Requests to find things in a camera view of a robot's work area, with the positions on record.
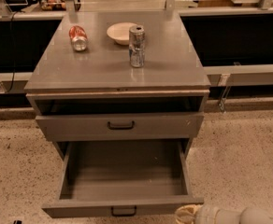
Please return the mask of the grey drawer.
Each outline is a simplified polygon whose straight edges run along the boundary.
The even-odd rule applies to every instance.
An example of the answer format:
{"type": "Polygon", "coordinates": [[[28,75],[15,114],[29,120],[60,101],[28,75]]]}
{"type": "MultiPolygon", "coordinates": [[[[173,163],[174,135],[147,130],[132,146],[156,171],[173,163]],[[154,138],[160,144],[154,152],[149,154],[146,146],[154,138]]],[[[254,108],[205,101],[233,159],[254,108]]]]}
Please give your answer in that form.
{"type": "Polygon", "coordinates": [[[102,141],[196,137],[202,112],[37,116],[36,122],[49,141],[102,141]],[[132,130],[110,130],[113,123],[135,122],[132,130]]]}
{"type": "Polygon", "coordinates": [[[42,209],[55,218],[112,217],[112,206],[135,206],[140,216],[201,204],[191,192],[183,145],[179,139],[70,142],[57,199],[42,209]]]}

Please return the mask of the grey top drawer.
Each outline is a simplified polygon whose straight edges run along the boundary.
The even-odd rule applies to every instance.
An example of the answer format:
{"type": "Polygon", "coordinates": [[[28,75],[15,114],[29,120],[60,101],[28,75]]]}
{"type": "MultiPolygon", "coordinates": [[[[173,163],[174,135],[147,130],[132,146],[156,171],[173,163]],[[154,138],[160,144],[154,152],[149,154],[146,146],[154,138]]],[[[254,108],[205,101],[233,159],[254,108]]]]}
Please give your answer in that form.
{"type": "Polygon", "coordinates": [[[102,141],[196,137],[202,112],[37,116],[36,122],[49,141],[102,141]],[[110,130],[113,123],[135,122],[132,130],[110,130]]]}

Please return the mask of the grey drawer cabinet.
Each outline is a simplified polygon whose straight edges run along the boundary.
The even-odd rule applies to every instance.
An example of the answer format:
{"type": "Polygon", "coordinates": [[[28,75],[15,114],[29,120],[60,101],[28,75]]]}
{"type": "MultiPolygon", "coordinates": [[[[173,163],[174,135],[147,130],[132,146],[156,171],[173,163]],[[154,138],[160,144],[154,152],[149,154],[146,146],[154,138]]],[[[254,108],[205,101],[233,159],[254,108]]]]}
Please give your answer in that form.
{"type": "MultiPolygon", "coordinates": [[[[90,12],[63,18],[25,86],[36,116],[202,112],[210,83],[180,15],[168,11],[90,12]],[[145,63],[107,35],[130,21],[145,28],[145,63]],[[75,51],[69,30],[82,27],[87,48],[75,51]]],[[[70,142],[50,141],[59,155],[70,142]]]]}

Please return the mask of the silver upright soda can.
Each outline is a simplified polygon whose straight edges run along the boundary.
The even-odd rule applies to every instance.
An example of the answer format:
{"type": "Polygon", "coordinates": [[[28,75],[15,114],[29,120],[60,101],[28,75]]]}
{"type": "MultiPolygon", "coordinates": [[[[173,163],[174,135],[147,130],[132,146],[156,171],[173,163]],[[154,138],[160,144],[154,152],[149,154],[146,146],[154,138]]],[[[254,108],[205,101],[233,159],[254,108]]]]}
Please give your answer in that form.
{"type": "Polygon", "coordinates": [[[130,64],[141,68],[145,62],[145,30],[142,25],[134,25],[129,29],[130,64]]]}

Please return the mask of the white bowl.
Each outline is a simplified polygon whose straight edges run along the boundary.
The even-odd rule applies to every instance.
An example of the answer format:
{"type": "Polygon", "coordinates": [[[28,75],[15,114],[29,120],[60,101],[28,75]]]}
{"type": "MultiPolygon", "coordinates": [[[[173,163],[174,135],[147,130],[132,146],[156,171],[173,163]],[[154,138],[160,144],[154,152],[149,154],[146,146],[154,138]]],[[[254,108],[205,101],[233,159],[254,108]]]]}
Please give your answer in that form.
{"type": "Polygon", "coordinates": [[[129,44],[129,29],[134,26],[132,22],[115,23],[108,27],[107,35],[118,45],[127,46],[129,44]]]}

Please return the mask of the red soda can lying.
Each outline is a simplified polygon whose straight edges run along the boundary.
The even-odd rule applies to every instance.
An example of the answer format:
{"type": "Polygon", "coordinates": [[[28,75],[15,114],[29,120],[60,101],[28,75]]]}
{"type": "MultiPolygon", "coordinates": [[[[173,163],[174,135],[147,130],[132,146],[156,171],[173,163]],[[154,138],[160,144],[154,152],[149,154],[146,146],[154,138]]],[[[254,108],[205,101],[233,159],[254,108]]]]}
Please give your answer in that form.
{"type": "Polygon", "coordinates": [[[78,25],[72,26],[69,30],[69,37],[75,51],[86,50],[88,37],[82,27],[78,25]]]}

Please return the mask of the metal bracket on rail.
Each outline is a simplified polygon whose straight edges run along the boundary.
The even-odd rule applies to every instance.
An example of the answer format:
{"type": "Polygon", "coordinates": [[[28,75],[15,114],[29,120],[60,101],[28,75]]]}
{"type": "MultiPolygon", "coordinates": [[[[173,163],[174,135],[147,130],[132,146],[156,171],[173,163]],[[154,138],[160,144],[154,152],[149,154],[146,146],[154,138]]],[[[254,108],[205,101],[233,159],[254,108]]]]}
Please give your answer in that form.
{"type": "Polygon", "coordinates": [[[218,100],[218,107],[220,108],[222,113],[225,112],[225,101],[229,94],[229,91],[231,90],[231,87],[228,86],[229,78],[230,74],[221,74],[218,82],[218,86],[223,88],[220,98],[218,100]]]}

